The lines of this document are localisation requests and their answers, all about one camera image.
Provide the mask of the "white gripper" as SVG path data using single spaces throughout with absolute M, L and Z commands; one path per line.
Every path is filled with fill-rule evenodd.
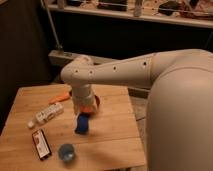
M 90 84 L 73 87 L 72 100 L 76 115 L 80 114 L 81 112 L 89 114 L 95 114 L 97 112 L 95 94 Z

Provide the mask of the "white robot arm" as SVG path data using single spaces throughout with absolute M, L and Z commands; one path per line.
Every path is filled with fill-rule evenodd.
M 165 51 L 101 65 L 81 55 L 61 77 L 78 102 L 89 84 L 148 88 L 148 170 L 213 171 L 213 52 Z

